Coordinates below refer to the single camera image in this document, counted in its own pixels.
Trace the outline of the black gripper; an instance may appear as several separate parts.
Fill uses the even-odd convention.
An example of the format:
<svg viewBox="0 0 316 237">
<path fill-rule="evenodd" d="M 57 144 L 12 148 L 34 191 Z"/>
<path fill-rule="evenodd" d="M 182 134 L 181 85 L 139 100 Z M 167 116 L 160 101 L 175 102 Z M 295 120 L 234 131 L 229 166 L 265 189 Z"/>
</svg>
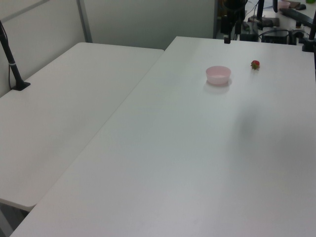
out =
<svg viewBox="0 0 316 237">
<path fill-rule="evenodd" d="M 235 24 L 235 34 L 241 34 L 241 23 L 245 19 L 245 6 L 247 0 L 224 0 L 223 5 L 227 15 L 221 17 L 221 33 L 224 43 L 231 43 L 231 25 Z"/>
</svg>

